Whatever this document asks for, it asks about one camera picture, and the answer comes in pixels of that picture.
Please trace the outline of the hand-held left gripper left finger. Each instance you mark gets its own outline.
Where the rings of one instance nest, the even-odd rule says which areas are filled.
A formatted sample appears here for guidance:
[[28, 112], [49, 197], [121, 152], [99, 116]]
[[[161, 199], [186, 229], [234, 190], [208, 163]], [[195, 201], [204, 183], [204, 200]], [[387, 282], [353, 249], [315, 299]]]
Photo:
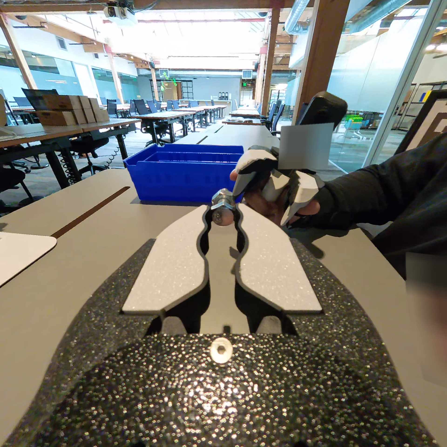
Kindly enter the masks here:
[[209, 210], [201, 205], [158, 235], [122, 307], [124, 314], [161, 314], [205, 288], [209, 268], [200, 242]]

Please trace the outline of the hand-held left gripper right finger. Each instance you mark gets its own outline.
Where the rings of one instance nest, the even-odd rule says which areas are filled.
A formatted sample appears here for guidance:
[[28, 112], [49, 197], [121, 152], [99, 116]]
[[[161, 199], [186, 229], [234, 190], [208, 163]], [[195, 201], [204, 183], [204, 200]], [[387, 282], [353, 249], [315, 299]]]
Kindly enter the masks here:
[[312, 285], [283, 230], [245, 204], [236, 205], [237, 283], [276, 310], [321, 313]]

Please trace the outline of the blue plastic bin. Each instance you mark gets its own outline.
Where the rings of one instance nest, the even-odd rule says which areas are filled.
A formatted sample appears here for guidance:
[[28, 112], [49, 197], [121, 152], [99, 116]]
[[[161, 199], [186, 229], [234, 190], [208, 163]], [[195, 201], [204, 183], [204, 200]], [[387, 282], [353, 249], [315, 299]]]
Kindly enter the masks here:
[[233, 190], [230, 173], [243, 153], [240, 145], [152, 144], [123, 162], [141, 201], [209, 203]]

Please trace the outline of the white monitor stand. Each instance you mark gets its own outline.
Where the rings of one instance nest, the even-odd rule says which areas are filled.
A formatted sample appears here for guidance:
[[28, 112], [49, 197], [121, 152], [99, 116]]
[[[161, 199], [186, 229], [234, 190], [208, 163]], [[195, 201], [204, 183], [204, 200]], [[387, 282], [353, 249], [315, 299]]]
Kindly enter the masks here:
[[0, 233], [0, 285], [10, 281], [57, 244], [55, 237]]

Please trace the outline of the row of office chairs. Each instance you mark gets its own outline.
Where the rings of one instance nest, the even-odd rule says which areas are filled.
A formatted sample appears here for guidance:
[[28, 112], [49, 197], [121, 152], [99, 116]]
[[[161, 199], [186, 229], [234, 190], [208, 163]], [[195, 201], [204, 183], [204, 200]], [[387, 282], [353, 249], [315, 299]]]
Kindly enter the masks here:
[[[108, 100], [107, 101], [107, 111], [109, 115], [114, 117], [122, 117], [122, 118], [131, 118], [134, 119], [135, 115], [145, 115], [156, 113], [160, 111], [171, 111], [171, 110], [179, 110], [181, 108], [193, 108], [199, 107], [203, 105], [198, 105], [198, 102], [193, 102], [192, 106], [182, 105], [180, 104], [177, 108], [174, 107], [174, 102], [168, 102], [169, 107], [164, 110], [159, 110], [153, 101], [144, 101], [141, 99], [131, 100], [128, 106], [117, 105], [115, 101]], [[284, 112], [284, 104], [282, 102], [274, 103], [271, 106], [269, 114], [267, 116], [260, 114], [260, 108], [254, 109], [249, 108], [248, 106], [240, 107], [232, 112], [229, 112], [228, 115], [223, 115], [220, 118], [214, 119], [213, 124], [231, 124], [231, 125], [260, 125], [266, 126], [269, 131], [276, 131], [277, 125], [282, 118]]]

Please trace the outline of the person's right hand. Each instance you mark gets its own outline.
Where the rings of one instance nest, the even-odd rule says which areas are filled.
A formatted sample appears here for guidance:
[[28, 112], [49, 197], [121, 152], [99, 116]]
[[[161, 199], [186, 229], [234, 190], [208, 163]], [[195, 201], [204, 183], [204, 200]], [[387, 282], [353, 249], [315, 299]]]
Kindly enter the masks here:
[[[275, 202], [267, 201], [261, 193], [257, 191], [247, 192], [244, 195], [244, 203], [254, 209], [259, 214], [265, 216], [277, 226], [282, 226], [281, 221], [285, 212], [285, 204], [287, 193], [284, 191]], [[295, 222], [303, 219], [302, 216], [315, 215], [320, 211], [320, 204], [316, 200], [311, 200], [309, 204], [300, 208], [298, 212], [288, 221], [288, 226], [292, 226]]]

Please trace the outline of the stack of cardboard boxes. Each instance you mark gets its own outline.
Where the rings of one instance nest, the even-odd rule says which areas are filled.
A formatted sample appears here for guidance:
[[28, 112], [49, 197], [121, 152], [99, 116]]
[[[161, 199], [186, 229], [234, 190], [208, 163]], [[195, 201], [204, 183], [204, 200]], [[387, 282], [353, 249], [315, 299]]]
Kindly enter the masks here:
[[75, 126], [109, 121], [107, 110], [99, 106], [96, 98], [87, 96], [44, 94], [35, 110], [40, 123], [48, 126]]

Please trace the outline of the black monitor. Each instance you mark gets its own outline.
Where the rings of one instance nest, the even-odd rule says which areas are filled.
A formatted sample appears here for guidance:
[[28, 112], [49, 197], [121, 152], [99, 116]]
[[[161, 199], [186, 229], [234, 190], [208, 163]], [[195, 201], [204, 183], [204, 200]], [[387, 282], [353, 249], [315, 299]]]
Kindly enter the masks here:
[[27, 100], [36, 111], [48, 110], [48, 106], [45, 103], [45, 95], [57, 96], [59, 93], [56, 89], [44, 90], [44, 89], [27, 89], [22, 88]]

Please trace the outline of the black office chair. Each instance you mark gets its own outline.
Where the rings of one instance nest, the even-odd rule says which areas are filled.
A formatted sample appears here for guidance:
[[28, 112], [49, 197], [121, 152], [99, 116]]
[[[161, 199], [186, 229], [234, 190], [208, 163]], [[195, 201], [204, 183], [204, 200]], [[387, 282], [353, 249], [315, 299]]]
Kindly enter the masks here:
[[90, 160], [89, 154], [91, 154], [93, 158], [98, 158], [96, 149], [105, 146], [109, 142], [109, 138], [94, 140], [92, 136], [86, 136], [71, 139], [70, 142], [71, 142], [71, 150], [73, 150], [80, 156], [85, 155], [87, 158], [88, 162], [87, 166], [78, 170], [80, 175], [85, 173], [90, 173], [91, 175], [94, 175], [96, 172], [101, 172], [108, 169], [108, 167], [105, 166], [94, 165]]
[[27, 199], [24, 199], [20, 202], [21, 206], [28, 205], [37, 200], [31, 195], [29, 189], [24, 183], [24, 180], [25, 180], [25, 173], [23, 171], [20, 171], [14, 167], [5, 168], [1, 166], [0, 192], [3, 193], [9, 189], [13, 189], [14, 187], [20, 185], [28, 196]]

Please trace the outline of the person's right forearm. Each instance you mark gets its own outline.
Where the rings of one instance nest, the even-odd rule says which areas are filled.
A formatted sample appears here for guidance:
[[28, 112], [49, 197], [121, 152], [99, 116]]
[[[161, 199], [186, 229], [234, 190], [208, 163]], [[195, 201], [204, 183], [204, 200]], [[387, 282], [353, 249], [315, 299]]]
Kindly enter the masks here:
[[327, 182], [310, 220], [318, 229], [391, 224], [374, 238], [382, 252], [444, 253], [447, 240], [447, 138]]

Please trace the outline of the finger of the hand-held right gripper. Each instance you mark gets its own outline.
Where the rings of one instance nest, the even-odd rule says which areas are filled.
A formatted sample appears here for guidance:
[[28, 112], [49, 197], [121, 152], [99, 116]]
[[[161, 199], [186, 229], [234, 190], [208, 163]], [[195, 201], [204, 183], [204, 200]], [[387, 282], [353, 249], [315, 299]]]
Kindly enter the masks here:
[[272, 170], [278, 167], [279, 148], [250, 147], [239, 158], [235, 172], [232, 194], [235, 198], [241, 196], [251, 186], [265, 179]]
[[288, 190], [285, 195], [281, 226], [287, 225], [299, 209], [309, 204], [319, 189], [324, 186], [324, 182], [313, 172], [290, 170], [287, 174], [289, 176]]

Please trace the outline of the silver hex bolt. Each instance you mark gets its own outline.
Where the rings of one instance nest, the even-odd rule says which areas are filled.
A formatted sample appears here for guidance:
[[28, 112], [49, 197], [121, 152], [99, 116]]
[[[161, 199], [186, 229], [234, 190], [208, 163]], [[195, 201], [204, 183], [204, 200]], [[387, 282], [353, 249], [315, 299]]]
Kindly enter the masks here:
[[218, 226], [229, 226], [233, 222], [238, 222], [240, 214], [234, 197], [234, 206], [219, 204], [216, 207], [211, 206], [211, 216], [213, 222]]

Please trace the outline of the silver ventilation duct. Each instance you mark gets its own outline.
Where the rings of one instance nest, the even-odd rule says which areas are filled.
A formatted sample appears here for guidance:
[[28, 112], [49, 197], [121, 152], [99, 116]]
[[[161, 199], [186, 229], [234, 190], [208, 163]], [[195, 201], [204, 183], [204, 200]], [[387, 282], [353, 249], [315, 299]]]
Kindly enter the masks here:
[[301, 20], [301, 16], [308, 7], [309, 0], [296, 0], [284, 24], [284, 31], [292, 36], [304, 36], [309, 33], [314, 23], [313, 13], [310, 17]]

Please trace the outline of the wooden top office desk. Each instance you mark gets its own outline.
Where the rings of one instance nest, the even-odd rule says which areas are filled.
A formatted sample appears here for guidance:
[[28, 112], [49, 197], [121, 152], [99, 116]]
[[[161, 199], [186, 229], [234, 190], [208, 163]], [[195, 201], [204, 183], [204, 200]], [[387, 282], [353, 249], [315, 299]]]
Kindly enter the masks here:
[[94, 140], [116, 137], [122, 159], [128, 157], [123, 136], [133, 130], [137, 119], [110, 119], [104, 123], [75, 126], [5, 126], [1, 130], [9, 134], [1, 138], [0, 161], [2, 165], [15, 160], [44, 154], [61, 189], [81, 176], [71, 156], [71, 139], [92, 136]]

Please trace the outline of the row of long office desks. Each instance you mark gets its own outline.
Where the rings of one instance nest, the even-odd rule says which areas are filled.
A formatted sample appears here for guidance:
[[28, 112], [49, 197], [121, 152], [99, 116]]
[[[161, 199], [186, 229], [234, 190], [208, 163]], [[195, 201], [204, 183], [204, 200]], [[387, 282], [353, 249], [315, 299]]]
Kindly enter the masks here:
[[182, 126], [182, 135], [195, 132], [196, 128], [207, 127], [213, 124], [214, 119], [220, 118], [225, 109], [222, 105], [203, 105], [193, 108], [181, 108], [179, 110], [160, 111], [151, 114], [139, 114], [133, 116], [140, 120], [140, 129], [149, 135], [148, 143], [166, 144], [176, 142], [174, 124]]

